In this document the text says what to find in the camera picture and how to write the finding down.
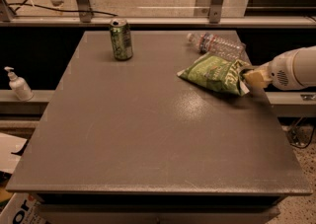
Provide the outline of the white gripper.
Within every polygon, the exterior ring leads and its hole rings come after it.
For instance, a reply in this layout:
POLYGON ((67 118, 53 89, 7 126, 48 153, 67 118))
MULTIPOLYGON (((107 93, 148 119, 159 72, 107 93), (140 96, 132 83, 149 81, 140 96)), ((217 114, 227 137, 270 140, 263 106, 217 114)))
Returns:
POLYGON ((303 85, 294 74, 294 59, 297 54, 298 49, 287 51, 270 62, 254 65, 253 70, 245 73, 243 77, 250 86, 255 88, 267 88, 272 83, 283 91, 302 90, 303 85))

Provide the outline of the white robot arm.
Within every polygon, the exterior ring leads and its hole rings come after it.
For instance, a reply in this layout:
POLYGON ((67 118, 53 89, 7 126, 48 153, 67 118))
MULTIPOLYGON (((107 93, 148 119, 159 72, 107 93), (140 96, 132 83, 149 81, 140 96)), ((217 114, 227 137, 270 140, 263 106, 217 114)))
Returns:
POLYGON ((316 86, 316 46, 284 52, 260 66, 244 66, 242 77, 252 87, 269 85, 283 90, 302 90, 316 86))

